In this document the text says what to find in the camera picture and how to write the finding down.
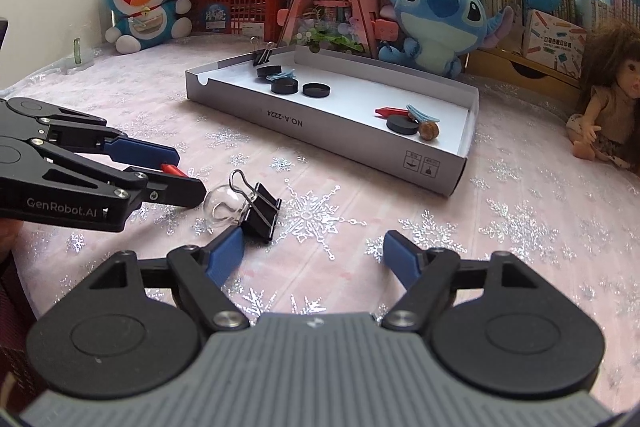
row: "binder clip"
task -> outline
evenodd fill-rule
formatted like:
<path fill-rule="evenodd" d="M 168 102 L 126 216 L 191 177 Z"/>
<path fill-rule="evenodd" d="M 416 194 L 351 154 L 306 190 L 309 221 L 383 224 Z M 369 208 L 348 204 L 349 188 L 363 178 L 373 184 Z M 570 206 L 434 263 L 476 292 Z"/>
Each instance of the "binder clip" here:
<path fill-rule="evenodd" d="M 273 49 L 276 48 L 276 43 L 269 41 L 267 46 L 263 49 L 258 48 L 259 39 L 257 37 L 251 38 L 251 44 L 254 46 L 254 67 L 260 66 L 269 62 L 269 57 L 273 53 Z"/>
<path fill-rule="evenodd" d="M 243 189 L 234 184 L 234 176 L 239 174 L 245 187 L 250 191 L 248 195 Z M 282 205 L 281 199 L 271 196 L 270 192 L 261 183 L 251 187 L 240 169 L 231 171 L 229 175 L 229 188 L 241 195 L 246 201 L 246 210 L 240 217 L 240 227 L 244 235 L 259 239 L 264 243 L 270 243 L 278 220 L 278 212 Z"/>

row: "red basket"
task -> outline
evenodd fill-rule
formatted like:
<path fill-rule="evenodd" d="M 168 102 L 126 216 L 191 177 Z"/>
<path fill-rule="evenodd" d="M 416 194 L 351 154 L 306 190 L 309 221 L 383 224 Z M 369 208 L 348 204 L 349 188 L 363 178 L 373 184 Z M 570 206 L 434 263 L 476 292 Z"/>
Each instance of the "red basket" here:
<path fill-rule="evenodd" d="M 287 0 L 190 0 L 193 32 L 232 33 L 277 41 L 278 11 Z"/>

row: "tablecloth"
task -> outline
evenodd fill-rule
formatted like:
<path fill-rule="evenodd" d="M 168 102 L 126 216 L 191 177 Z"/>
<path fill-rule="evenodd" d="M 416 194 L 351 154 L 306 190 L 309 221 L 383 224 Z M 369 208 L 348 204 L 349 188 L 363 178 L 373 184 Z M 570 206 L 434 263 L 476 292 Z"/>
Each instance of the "tablecloth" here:
<path fill-rule="evenodd" d="M 281 197 L 273 243 L 252 247 L 225 284 L 253 320 L 268 311 L 382 315 L 402 295 L 381 263 L 390 229 L 421 247 L 449 247 L 469 259 L 511 250 L 603 329 L 607 351 L 595 396 L 616 411 L 637 400 L 635 175 L 575 159 L 553 105 L 524 102 L 511 86 L 467 79 L 481 92 L 476 137 L 458 188 L 440 197 L 186 100 L 187 68 L 249 50 L 242 38 L 193 36 L 129 56 L 103 51 L 86 70 L 34 75 L 2 96 L 98 115 L 130 136 L 174 146 L 180 168 L 209 189 L 241 168 Z M 216 233 L 201 208 L 145 204 L 122 233 L 27 224 L 14 254 L 25 292 L 42 314 L 113 252 L 160 257 L 183 244 L 204 245 Z M 148 294 L 170 301 L 160 289 Z"/>

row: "wooden drawer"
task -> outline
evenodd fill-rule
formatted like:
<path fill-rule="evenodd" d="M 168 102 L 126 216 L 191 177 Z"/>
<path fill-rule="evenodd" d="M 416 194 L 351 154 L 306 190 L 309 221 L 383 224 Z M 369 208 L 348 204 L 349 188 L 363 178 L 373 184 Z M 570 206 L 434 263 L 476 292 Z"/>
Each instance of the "wooden drawer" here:
<path fill-rule="evenodd" d="M 575 107 L 580 94 L 578 79 L 499 49 L 470 53 L 465 73 L 525 88 L 567 108 Z"/>

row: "transparent sphere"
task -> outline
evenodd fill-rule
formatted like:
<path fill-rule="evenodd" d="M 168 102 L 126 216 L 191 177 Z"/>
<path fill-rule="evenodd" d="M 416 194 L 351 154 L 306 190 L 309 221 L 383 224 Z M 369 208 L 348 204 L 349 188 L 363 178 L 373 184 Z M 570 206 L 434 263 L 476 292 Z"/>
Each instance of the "transparent sphere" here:
<path fill-rule="evenodd" d="M 202 209 L 205 219 L 213 227 L 219 227 L 229 225 L 232 221 L 239 221 L 245 204 L 246 200 L 225 184 L 207 193 Z"/>

